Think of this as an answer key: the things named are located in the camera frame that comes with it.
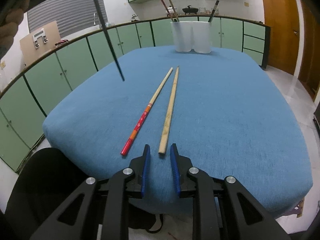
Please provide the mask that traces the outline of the person's left hand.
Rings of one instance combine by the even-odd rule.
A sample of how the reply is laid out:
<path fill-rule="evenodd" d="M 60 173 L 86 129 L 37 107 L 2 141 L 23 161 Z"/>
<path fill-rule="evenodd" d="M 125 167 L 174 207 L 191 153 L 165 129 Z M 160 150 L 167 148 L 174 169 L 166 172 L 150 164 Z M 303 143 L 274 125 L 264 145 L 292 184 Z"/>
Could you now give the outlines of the person's left hand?
<path fill-rule="evenodd" d="M 29 7 L 30 0 L 18 0 L 17 4 L 9 11 L 1 26 L 1 59 L 6 55 L 14 42 L 18 27 L 24 19 L 24 13 Z"/>

